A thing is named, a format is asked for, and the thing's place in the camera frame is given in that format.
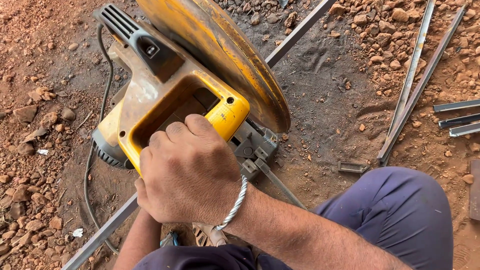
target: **forearm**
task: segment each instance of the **forearm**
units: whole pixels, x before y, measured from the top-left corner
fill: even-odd
[[[162,224],[140,209],[113,270],[132,270],[143,257],[160,248]]]
[[[244,204],[225,230],[295,270],[410,269],[353,231],[275,200],[250,184]]]

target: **power cord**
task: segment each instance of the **power cord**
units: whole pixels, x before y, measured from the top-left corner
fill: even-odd
[[[113,64],[112,64],[112,60],[110,59],[110,57],[107,54],[107,50],[105,49],[105,46],[103,45],[102,29],[103,29],[103,25],[98,24],[98,26],[96,27],[96,38],[97,38],[98,44],[100,45],[100,49],[102,50],[103,57],[105,57],[105,59],[107,59],[109,72],[108,72],[107,86],[105,87],[105,93],[103,95],[102,107],[100,109],[100,120],[98,121],[99,124],[103,120],[103,116],[104,116],[104,113],[105,113],[105,104],[107,103],[108,92],[110,91],[110,87],[112,85],[112,78],[113,78]],[[87,204],[87,208],[88,208],[88,213],[90,213],[90,217],[92,218],[93,222],[95,223],[95,227],[97,228],[97,230],[100,230],[100,227],[101,227],[100,223],[98,222],[98,219],[96,218],[96,215],[95,215],[95,212],[93,210],[92,204],[90,204],[90,198],[88,196],[88,175],[90,174],[90,167],[91,167],[91,164],[92,164],[93,153],[94,153],[94,147],[92,145],[92,147],[90,148],[90,154],[88,154],[88,160],[87,160],[86,170],[85,170],[84,194],[85,194],[85,203]],[[116,247],[110,242],[110,240],[108,240],[108,239],[105,240],[105,244],[107,244],[107,246],[110,248],[110,250],[113,253],[115,253],[117,255],[120,253],[116,249]]]

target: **twisted metal bracelet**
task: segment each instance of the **twisted metal bracelet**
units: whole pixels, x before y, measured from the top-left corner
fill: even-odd
[[[245,198],[245,194],[247,193],[247,183],[248,183],[247,177],[245,177],[245,175],[242,174],[241,189],[240,189],[239,197],[237,201],[235,201],[235,204],[233,205],[232,210],[230,210],[230,213],[228,213],[227,217],[223,220],[222,224],[214,227],[215,230],[217,231],[223,230],[228,225],[228,223],[233,219],[233,217],[235,217],[235,215],[240,209],[243,199]]]

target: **navy trousers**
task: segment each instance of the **navy trousers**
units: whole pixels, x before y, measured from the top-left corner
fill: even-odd
[[[422,172],[400,167],[372,170],[312,212],[356,231],[413,269],[453,268],[448,200],[440,185]],[[290,270],[266,253],[257,260],[263,270]],[[246,247],[167,246],[147,255],[134,269],[255,270],[256,264]]]

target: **right hand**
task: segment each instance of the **right hand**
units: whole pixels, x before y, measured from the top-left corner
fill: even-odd
[[[155,132],[140,154],[138,204],[157,222],[219,225],[240,192],[232,150],[203,116]]]

